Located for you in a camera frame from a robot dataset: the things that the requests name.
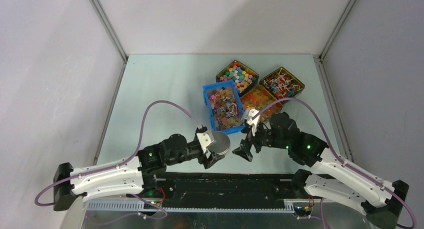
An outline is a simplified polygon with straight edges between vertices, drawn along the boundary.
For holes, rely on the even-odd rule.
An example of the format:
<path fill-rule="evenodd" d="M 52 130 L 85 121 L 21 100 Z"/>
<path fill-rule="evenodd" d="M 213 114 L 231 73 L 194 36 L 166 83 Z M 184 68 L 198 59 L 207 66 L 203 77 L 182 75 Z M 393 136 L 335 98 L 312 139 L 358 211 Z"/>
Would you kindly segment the tin of lollipops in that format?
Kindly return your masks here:
<path fill-rule="evenodd" d="M 305 89 L 305 84 L 284 67 L 263 77 L 259 83 L 277 99 L 294 98 Z"/>

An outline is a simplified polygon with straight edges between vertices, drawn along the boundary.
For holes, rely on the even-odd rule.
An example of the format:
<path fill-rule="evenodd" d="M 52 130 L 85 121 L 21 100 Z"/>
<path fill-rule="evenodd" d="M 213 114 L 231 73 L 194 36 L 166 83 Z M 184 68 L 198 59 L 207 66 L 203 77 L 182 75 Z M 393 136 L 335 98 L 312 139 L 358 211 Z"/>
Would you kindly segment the tin of gummy candies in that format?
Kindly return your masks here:
<path fill-rule="evenodd" d="M 254 87 L 240 99 L 245 110 L 256 109 L 258 111 L 261 111 L 263 108 L 277 100 L 277 98 L 262 85 Z M 267 123 L 270 117 L 276 113 L 280 113 L 282 108 L 283 104 L 281 102 L 274 104 L 260 115 L 260 121 Z"/>

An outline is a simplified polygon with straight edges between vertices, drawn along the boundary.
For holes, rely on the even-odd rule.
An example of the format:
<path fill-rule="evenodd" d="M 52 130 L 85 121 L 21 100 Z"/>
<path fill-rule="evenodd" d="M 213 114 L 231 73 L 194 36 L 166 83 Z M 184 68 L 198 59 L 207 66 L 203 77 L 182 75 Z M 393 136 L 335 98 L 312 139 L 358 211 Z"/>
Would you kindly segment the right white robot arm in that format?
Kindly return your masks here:
<path fill-rule="evenodd" d="M 401 180 L 384 180 L 331 150 L 329 144 L 315 135 L 300 131 L 285 112 L 270 117 L 270 126 L 260 122 L 259 111 L 244 113 L 246 138 L 233 154 L 252 161 L 251 148 L 259 153 L 262 147 L 285 149 L 301 166 L 331 176 L 325 179 L 309 170 L 299 169 L 290 182 L 297 198 L 313 196 L 342 204 L 363 216 L 380 229 L 395 229 L 409 185 Z"/>

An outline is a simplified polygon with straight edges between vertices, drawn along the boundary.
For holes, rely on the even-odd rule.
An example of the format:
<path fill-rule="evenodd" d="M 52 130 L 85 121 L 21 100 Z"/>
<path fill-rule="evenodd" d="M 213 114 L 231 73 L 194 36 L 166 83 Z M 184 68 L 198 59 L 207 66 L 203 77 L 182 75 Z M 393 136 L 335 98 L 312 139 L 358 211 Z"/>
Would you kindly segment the silver jar lid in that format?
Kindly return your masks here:
<path fill-rule="evenodd" d="M 208 150 L 211 153 L 224 156 L 231 146 L 231 140 L 229 136 L 222 131 L 213 131 L 212 136 L 213 141 L 208 146 Z"/>

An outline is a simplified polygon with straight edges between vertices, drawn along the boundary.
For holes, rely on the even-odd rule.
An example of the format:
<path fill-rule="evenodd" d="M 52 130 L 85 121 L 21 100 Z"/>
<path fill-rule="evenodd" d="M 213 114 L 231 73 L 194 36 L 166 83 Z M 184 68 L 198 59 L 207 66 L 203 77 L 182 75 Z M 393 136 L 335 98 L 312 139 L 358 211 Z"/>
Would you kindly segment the tin of square candies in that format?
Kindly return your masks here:
<path fill-rule="evenodd" d="M 238 95 L 243 96 L 258 84 L 259 77 L 256 71 L 244 63 L 233 60 L 215 76 L 215 81 L 217 83 L 233 81 Z"/>

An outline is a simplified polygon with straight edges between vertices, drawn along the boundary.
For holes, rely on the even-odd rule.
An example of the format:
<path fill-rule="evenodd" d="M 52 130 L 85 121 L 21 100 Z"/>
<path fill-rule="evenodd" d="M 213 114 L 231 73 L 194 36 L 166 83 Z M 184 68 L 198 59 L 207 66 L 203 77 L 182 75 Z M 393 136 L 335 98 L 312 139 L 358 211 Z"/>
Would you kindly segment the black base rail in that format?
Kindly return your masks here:
<path fill-rule="evenodd" d="M 92 200 L 92 210 L 153 211 L 291 211 L 289 202 L 316 204 L 310 196 L 292 188 L 293 174 L 229 174 L 165 172 L 157 175 L 157 189 L 138 194 Z"/>

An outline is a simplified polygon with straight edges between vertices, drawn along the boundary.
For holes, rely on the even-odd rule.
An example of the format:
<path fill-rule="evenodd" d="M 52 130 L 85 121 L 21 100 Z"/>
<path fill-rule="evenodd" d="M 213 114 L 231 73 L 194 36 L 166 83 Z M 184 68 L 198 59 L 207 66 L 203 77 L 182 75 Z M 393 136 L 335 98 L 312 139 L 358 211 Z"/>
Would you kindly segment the blue plastic candy bin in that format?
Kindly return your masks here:
<path fill-rule="evenodd" d="M 213 131 L 231 135 L 244 128 L 245 110 L 233 81 L 206 84 L 202 92 Z"/>

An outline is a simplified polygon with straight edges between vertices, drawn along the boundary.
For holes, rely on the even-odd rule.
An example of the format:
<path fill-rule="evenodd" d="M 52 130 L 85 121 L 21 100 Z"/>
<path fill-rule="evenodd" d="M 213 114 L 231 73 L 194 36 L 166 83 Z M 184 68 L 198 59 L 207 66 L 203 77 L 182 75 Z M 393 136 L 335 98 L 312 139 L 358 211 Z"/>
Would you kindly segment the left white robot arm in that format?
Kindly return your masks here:
<path fill-rule="evenodd" d="M 83 202 L 122 194 L 142 193 L 153 197 L 158 191 L 156 175 L 168 166 L 197 160 L 205 169 L 223 159 L 231 140 L 223 132 L 196 133 L 188 142 L 173 134 L 160 143 L 139 150 L 129 162 L 124 159 L 89 167 L 73 167 L 69 162 L 58 166 L 53 181 L 53 209 L 68 210 L 77 198 Z"/>

